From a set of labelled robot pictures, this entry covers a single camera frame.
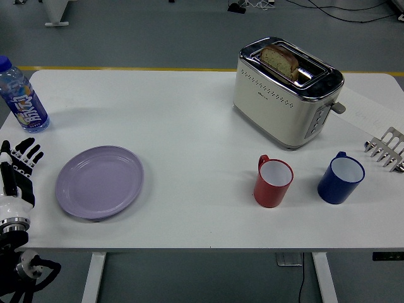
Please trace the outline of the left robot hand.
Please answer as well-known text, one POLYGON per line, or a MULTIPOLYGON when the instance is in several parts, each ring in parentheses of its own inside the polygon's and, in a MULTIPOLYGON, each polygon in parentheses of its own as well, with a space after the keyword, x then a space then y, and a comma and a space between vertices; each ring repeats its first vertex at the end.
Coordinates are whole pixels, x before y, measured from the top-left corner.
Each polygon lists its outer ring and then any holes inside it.
POLYGON ((28 218, 35 206, 31 176, 44 156, 40 145, 30 137, 14 148, 5 140, 1 145, 1 219, 28 218))

